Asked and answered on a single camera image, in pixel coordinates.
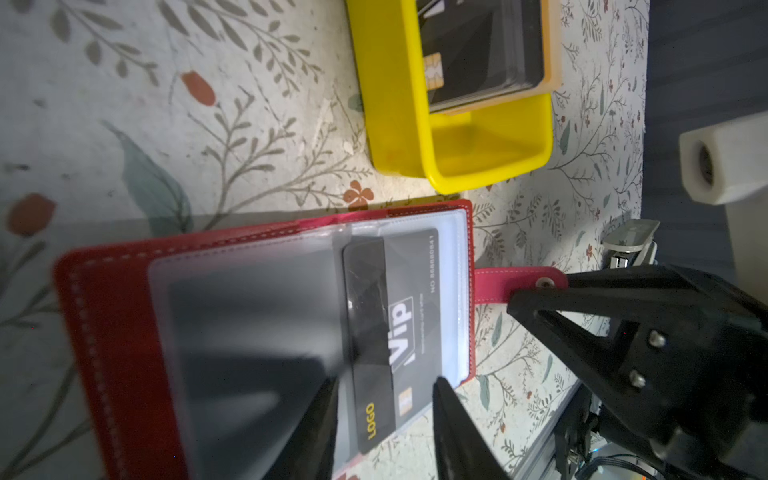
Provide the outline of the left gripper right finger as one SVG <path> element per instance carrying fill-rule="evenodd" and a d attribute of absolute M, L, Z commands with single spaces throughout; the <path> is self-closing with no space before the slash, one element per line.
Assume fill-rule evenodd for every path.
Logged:
<path fill-rule="evenodd" d="M 437 478 L 508 479 L 445 378 L 435 381 L 432 398 Z"/>

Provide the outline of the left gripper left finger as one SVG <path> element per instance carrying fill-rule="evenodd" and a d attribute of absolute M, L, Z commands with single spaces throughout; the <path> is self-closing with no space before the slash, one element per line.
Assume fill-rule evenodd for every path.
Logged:
<path fill-rule="evenodd" d="M 332 478 L 338 400 L 338 378 L 326 379 L 264 480 Z"/>

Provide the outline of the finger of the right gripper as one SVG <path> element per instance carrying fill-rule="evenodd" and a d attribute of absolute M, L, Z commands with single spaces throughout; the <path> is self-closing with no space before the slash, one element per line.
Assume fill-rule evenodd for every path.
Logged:
<path fill-rule="evenodd" d="M 668 468 L 767 464 L 767 307 L 702 271 L 571 274 L 513 293 L 508 313 Z"/>

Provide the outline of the red leather card holder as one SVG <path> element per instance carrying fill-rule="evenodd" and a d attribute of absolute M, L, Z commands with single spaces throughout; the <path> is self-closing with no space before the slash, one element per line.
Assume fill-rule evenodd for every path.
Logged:
<path fill-rule="evenodd" d="M 333 475 L 361 462 L 342 252 L 439 236 L 442 373 L 473 378 L 475 309 L 551 267 L 477 269 L 467 200 L 79 249 L 54 277 L 112 479 L 263 479 L 322 383 L 339 380 Z"/>

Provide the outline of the yellow plastic card tray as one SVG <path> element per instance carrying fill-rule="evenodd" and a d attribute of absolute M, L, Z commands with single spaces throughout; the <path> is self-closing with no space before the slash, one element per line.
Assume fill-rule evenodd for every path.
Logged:
<path fill-rule="evenodd" d="M 561 84 L 556 1 L 543 4 L 549 72 L 531 92 L 431 111 L 413 1 L 350 1 L 347 12 L 374 167 L 424 178 L 441 194 L 543 167 L 554 148 L 552 92 Z"/>

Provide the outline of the stack of credit cards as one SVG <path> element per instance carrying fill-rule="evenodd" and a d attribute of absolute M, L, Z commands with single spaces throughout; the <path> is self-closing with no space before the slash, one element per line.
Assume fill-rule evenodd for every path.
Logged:
<path fill-rule="evenodd" d="M 558 1 L 418 1 L 430 111 L 465 112 L 556 89 Z"/>

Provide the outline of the light blue stapler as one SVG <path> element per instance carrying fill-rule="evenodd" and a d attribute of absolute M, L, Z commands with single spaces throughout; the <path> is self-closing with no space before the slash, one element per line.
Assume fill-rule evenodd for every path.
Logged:
<path fill-rule="evenodd" d="M 658 245 L 654 235 L 660 221 L 631 219 L 607 235 L 602 245 L 607 253 L 607 269 L 655 265 Z"/>

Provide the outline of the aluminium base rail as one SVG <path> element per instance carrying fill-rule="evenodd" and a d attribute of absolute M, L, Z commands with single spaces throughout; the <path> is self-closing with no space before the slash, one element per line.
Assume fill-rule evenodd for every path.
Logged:
<path fill-rule="evenodd" d="M 575 479 L 576 472 L 590 458 L 592 429 L 597 415 L 592 412 L 593 394 L 583 384 L 572 389 L 512 471 L 512 479 Z"/>

